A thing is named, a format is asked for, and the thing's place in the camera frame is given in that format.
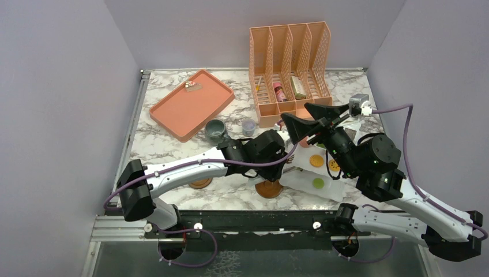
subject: white screw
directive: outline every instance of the white screw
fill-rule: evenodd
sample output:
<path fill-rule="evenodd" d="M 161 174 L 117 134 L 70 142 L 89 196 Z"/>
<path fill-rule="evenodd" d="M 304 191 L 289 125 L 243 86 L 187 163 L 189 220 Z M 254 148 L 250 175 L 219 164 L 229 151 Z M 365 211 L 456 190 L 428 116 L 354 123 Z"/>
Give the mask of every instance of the white screw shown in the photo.
<path fill-rule="evenodd" d="M 194 225 L 194 229 L 202 229 L 202 228 L 204 228 L 204 227 L 202 226 L 202 223 L 196 223 L 196 224 Z"/>
<path fill-rule="evenodd" d="M 153 225 L 151 225 L 151 223 L 146 224 L 146 225 L 144 226 L 144 231 L 145 231 L 146 233 L 149 233 L 149 232 L 153 231 Z"/>
<path fill-rule="evenodd" d="M 317 221 L 316 221 L 316 222 L 314 222 L 314 223 L 313 223 L 313 229 L 314 229 L 314 230 L 318 230 L 319 228 L 321 228 L 321 224 L 320 224 L 320 222 L 317 222 Z"/>

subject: green circle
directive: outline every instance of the green circle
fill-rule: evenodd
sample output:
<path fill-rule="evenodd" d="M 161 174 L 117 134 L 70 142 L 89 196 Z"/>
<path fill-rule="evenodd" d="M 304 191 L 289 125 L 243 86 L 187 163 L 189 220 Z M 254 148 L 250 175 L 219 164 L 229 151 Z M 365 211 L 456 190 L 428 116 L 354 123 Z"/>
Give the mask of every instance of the green circle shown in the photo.
<path fill-rule="evenodd" d="M 317 189 L 322 189 L 324 187 L 324 180 L 321 178 L 316 178 L 313 180 L 313 187 Z"/>

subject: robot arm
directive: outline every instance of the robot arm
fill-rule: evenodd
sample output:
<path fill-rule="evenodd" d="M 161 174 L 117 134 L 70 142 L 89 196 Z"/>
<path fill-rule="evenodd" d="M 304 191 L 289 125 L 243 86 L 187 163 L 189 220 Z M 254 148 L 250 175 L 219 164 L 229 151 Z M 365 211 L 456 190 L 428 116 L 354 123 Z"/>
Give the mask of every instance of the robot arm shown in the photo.
<path fill-rule="evenodd" d="M 355 145 L 339 126 L 350 115 L 370 115 L 368 97 L 365 99 L 364 95 L 356 95 L 350 100 L 350 105 L 328 107 L 306 103 L 305 108 L 315 120 L 282 115 L 294 144 L 304 137 L 309 137 L 309 144 L 322 143 L 341 167 L 343 178 L 358 177 L 356 188 L 362 194 L 371 200 L 398 207 L 415 217 L 403 218 L 341 204 L 336 216 L 339 228 L 350 234 L 354 231 L 373 231 L 406 238 L 450 261 L 480 255 L 481 240 L 472 235 L 472 227 L 467 225 L 474 223 L 482 226 L 480 213 L 459 211 L 429 194 L 425 199 L 421 198 L 404 173 L 397 169 L 401 151 L 390 138 L 376 134 L 372 139 Z M 428 197 L 466 223 L 434 207 L 427 201 Z"/>
<path fill-rule="evenodd" d="M 286 133 L 269 130 L 254 139 L 228 139 L 202 154 L 165 164 L 143 166 L 140 160 L 132 160 L 117 182 L 119 190 L 125 187 L 119 193 L 124 219 L 147 219 L 165 230 L 178 222 L 176 206 L 159 199 L 165 192 L 207 178 L 252 177 L 247 175 L 250 170 L 270 181 L 278 180 L 287 159 L 287 139 Z"/>

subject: orange cookie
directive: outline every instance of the orange cookie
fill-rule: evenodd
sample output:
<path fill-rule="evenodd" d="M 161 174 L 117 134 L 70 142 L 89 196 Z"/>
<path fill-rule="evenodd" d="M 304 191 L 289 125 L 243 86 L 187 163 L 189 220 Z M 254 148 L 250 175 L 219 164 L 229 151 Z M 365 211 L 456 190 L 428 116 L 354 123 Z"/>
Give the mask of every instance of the orange cookie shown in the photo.
<path fill-rule="evenodd" d="M 312 155 L 309 162 L 314 167 L 321 167 L 324 164 L 324 159 L 319 155 Z"/>
<path fill-rule="evenodd" d="M 304 147 L 304 148 L 311 147 L 309 144 L 307 144 L 307 139 L 308 138 L 309 137 L 305 137 L 305 138 L 301 139 L 300 142 L 299 142 L 299 145 L 302 146 L 302 147 Z"/>
<path fill-rule="evenodd" d="M 331 169 L 333 171 L 340 171 L 340 169 L 341 169 L 335 160 L 330 160 L 328 162 L 328 167 L 329 167 L 329 169 Z"/>

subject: gray cup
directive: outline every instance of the gray cup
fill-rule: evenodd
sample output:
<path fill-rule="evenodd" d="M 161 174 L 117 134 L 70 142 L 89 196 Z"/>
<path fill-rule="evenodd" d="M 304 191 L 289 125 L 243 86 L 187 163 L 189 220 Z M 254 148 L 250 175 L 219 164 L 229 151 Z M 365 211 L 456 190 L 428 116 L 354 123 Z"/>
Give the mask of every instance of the gray cup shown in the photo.
<path fill-rule="evenodd" d="M 204 128 L 204 135 L 207 141 L 214 146 L 229 138 L 226 124 L 219 119 L 213 119 L 207 122 Z"/>

